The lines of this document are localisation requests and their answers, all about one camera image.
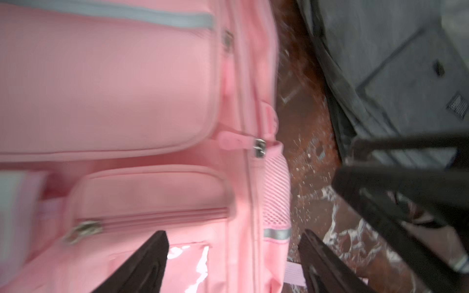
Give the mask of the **grey fabric backpack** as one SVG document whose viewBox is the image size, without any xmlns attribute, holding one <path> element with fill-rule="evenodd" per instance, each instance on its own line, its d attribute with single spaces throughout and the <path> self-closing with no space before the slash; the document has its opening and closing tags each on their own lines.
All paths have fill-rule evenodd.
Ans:
<svg viewBox="0 0 469 293">
<path fill-rule="evenodd" d="M 339 154 L 354 140 L 469 129 L 467 1 L 299 1 L 330 90 Z"/>
</svg>

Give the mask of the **pink backpack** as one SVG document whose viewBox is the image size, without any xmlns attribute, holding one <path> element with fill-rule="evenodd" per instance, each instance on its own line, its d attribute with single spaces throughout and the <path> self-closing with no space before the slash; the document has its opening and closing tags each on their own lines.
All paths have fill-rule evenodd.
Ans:
<svg viewBox="0 0 469 293">
<path fill-rule="evenodd" d="M 155 232 L 160 293 L 297 270 L 269 1 L 1 2 L 1 291 L 92 293 Z"/>
</svg>

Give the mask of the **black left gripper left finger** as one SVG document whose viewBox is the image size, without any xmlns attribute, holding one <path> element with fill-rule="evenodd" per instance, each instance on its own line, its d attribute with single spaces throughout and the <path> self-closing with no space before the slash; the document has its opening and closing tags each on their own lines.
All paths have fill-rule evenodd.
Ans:
<svg viewBox="0 0 469 293">
<path fill-rule="evenodd" d="M 166 232 L 155 232 L 93 293 L 159 293 L 168 252 Z"/>
</svg>

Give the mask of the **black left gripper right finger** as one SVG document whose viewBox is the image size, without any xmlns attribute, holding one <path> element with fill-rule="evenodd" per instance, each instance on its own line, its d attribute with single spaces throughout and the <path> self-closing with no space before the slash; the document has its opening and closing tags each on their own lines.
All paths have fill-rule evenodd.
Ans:
<svg viewBox="0 0 469 293">
<path fill-rule="evenodd" d="M 374 292 L 311 230 L 302 233 L 298 251 L 309 293 Z"/>
</svg>

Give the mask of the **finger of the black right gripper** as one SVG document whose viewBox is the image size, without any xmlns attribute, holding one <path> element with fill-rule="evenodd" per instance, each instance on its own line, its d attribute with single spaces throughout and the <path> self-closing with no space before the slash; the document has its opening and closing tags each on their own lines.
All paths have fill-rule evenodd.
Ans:
<svg viewBox="0 0 469 293">
<path fill-rule="evenodd" d="M 425 228 L 453 227 L 469 248 L 469 171 L 342 166 L 332 187 L 370 224 L 434 293 L 466 293 L 469 275 L 457 272 L 404 226 L 416 225 L 390 194 L 401 195 L 431 215 Z"/>
<path fill-rule="evenodd" d="M 425 148 L 455 148 L 456 157 L 469 159 L 469 134 L 418 134 L 403 137 L 387 137 L 376 139 L 354 140 L 349 149 L 349 155 L 363 159 L 376 150 L 416 150 Z"/>
</svg>

